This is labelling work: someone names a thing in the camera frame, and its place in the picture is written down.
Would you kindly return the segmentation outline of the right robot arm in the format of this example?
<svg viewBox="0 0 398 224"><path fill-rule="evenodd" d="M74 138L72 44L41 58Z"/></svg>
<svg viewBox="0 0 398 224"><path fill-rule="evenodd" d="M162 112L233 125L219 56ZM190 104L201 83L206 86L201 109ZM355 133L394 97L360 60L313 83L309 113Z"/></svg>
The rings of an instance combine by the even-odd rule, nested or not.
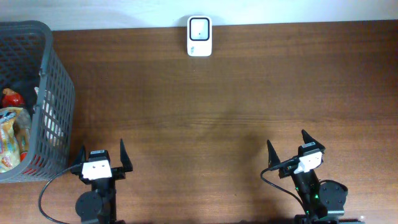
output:
<svg viewBox="0 0 398 224"><path fill-rule="evenodd" d="M315 169L323 164L326 147L301 130L303 144L297 155L281 161L270 140L267 141L268 168L262 170L261 179L272 187L292 196L302 207L304 214L294 216L294 223L361 223L361 220L342 220L348 196L347 186L334 180L320 180ZM264 178L266 172L277 170L281 179L291 177L296 194Z"/></svg>

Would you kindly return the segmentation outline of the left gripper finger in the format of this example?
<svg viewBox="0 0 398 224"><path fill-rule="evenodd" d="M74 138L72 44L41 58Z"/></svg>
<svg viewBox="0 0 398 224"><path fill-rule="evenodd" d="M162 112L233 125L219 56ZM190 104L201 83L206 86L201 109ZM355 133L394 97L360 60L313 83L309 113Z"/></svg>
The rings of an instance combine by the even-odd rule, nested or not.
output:
<svg viewBox="0 0 398 224"><path fill-rule="evenodd" d="M124 172L132 172L133 171L133 165L132 162L127 154L124 142L122 139L120 139L120 160L122 163L122 167L124 169Z"/></svg>
<svg viewBox="0 0 398 224"><path fill-rule="evenodd" d="M84 145L79 150L79 153L77 154L75 160L72 162L72 166L76 166L79 164L82 164L86 161L86 148Z"/></svg>

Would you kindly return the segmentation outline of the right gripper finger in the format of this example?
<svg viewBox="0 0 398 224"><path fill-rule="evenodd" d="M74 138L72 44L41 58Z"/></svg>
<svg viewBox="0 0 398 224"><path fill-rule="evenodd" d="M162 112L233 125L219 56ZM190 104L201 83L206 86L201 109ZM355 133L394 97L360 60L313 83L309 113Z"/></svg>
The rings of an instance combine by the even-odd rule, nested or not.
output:
<svg viewBox="0 0 398 224"><path fill-rule="evenodd" d="M307 133L306 130L304 130L304 129L301 130L301 133L302 133L302 138L303 138L304 144L310 144L310 143L317 144L317 141L313 137L311 137L311 135L309 135L309 133Z"/></svg>
<svg viewBox="0 0 398 224"><path fill-rule="evenodd" d="M269 139L267 140L267 150L268 150L268 168L273 168L279 165L280 159Z"/></svg>

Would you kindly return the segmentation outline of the orange biscuit packet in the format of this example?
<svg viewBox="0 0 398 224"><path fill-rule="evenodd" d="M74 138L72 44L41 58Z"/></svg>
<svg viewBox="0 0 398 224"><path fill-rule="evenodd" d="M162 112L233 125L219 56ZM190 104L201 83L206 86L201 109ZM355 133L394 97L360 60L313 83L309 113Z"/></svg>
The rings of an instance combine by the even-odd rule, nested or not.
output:
<svg viewBox="0 0 398 224"><path fill-rule="evenodd" d="M2 91L1 106L2 108L16 107L22 109L13 126L22 162L29 151L30 129L32 126L30 114L25 109L25 100L19 93L10 88L5 88Z"/></svg>

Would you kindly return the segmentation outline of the white cream tube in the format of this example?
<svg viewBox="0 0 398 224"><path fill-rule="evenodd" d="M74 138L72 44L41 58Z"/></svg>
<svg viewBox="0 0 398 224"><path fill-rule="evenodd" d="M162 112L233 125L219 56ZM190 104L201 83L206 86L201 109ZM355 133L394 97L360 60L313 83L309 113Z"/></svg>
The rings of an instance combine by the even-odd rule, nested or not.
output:
<svg viewBox="0 0 398 224"><path fill-rule="evenodd" d="M44 130L42 131L41 137L43 140L52 147L63 147L65 146L65 133L61 126L61 118L59 110L59 101L57 97L49 90L44 91L44 100L42 109L44 112L44 117L42 119L42 124L44 125Z"/></svg>

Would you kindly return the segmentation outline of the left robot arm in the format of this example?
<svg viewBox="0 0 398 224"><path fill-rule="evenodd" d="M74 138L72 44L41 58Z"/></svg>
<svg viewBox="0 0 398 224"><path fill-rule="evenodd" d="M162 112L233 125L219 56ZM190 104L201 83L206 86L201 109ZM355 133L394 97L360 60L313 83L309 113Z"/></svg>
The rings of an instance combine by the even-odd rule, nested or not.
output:
<svg viewBox="0 0 398 224"><path fill-rule="evenodd" d="M116 181L124 180L126 173L133 171L133 165L123 141L120 141L119 149L122 164L119 167L111 167L107 150L91 151L86 155L84 146L73 161L71 173L91 187L90 191L79 196L75 204L82 223L125 222L117 218Z"/></svg>

